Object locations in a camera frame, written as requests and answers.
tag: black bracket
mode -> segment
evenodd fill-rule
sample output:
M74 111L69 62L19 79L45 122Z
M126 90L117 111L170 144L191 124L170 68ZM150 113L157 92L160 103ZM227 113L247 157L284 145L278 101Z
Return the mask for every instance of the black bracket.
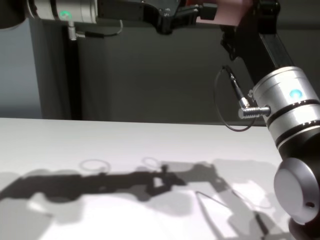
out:
M147 22L164 35L196 24L197 17L214 20L217 9L213 3L185 6L180 0L98 0L98 18Z
M294 65L277 34L280 9L278 0L255 0L238 27L221 26L222 46L232 61L243 59L254 84L274 70Z

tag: silver cylindrical joint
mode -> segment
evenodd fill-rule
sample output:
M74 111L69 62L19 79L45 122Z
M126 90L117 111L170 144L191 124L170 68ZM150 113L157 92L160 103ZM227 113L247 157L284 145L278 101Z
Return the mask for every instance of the silver cylindrical joint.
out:
M320 123L320 101L305 73L283 67L268 74L253 88L258 107L270 106L266 125L279 146L290 135Z
M31 0L26 1L28 6L34 4L36 15L43 20L97 23L97 0L34 0L34 3ZM29 11L31 16L37 17L31 11L31 7Z

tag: cable connector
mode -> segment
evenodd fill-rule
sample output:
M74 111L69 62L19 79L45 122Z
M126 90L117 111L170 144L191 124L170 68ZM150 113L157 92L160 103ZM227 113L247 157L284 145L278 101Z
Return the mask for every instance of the cable connector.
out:
M229 79L231 81L231 85L233 87L234 93L238 99L240 109L238 111L238 116L241 119L256 119L262 116L269 116L271 113L271 109L269 106L265 107L252 107L249 103L249 101L245 98L244 94L242 93L242 90L238 84L237 78L235 74L233 73L232 69L226 65L223 66L223 69L225 69L229 75Z
M269 116L271 109L269 106L265 107L241 107L238 115L241 119L256 119L262 116Z

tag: black pole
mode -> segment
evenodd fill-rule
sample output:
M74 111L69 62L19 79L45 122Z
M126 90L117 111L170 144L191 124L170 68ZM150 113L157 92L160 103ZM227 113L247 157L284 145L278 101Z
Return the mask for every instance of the black pole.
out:
M78 41L69 39L68 26L62 27L62 37L71 120L83 120Z

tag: blue indicator light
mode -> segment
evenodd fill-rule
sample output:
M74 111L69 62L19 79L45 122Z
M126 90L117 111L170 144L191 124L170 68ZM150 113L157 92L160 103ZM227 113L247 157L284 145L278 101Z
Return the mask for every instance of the blue indicator light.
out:
M303 94L299 89L294 89L290 92L290 97L295 100L302 98L302 95Z

